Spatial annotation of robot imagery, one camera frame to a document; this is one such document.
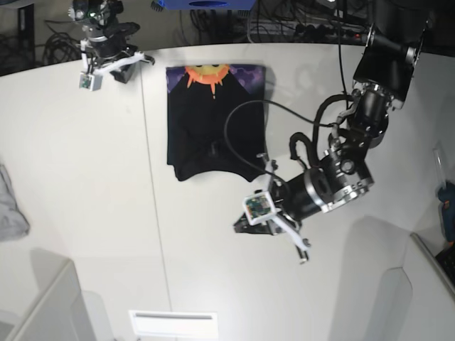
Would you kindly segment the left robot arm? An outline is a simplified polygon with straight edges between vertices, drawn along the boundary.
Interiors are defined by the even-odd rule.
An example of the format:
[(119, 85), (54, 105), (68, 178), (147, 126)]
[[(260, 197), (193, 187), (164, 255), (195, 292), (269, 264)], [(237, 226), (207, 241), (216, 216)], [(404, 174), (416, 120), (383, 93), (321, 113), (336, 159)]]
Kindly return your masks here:
[(301, 262), (310, 243), (300, 234), (302, 222), (331, 212), (366, 194), (373, 177), (367, 152), (379, 145), (388, 128), (388, 112), (402, 108), (422, 50), (435, 1), (376, 1), (365, 50), (353, 76), (351, 92), (323, 101), (311, 120), (312, 134), (296, 132), (289, 139), (293, 161), (303, 143), (303, 171), (291, 180), (276, 173), (275, 160), (262, 155), (260, 173), (267, 184), (243, 200), (243, 214), (234, 230), (245, 234), (287, 234)]

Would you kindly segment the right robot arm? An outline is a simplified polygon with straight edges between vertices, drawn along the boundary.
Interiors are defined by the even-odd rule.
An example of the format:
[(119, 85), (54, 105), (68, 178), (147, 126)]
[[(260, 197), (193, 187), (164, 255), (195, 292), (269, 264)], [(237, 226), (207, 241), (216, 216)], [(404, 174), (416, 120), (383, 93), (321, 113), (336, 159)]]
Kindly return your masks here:
[(72, 2), (68, 15), (85, 33), (79, 44), (83, 63), (79, 88), (97, 91), (108, 74), (126, 84), (137, 63), (155, 63), (153, 57), (128, 42), (141, 26), (135, 22), (119, 22), (117, 16), (123, 11), (121, 1)]

